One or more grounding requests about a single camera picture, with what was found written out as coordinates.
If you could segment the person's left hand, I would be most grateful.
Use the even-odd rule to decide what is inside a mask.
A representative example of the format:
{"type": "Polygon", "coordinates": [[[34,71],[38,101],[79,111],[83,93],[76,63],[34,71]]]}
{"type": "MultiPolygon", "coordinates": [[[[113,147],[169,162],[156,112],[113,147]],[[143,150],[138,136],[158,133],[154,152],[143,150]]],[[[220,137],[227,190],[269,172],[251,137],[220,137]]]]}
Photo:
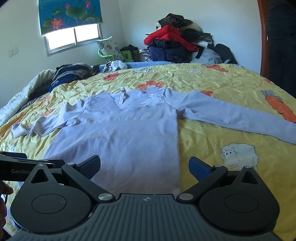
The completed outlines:
{"type": "MultiPolygon", "coordinates": [[[[2,191],[1,195],[11,195],[14,192],[13,188],[11,188],[11,186],[4,183],[3,181],[1,181],[1,191],[2,191]]],[[[6,224],[6,216],[7,216],[6,203],[2,198],[1,198],[0,211],[1,211],[1,239],[2,239],[4,236],[3,228],[6,224]]]]}

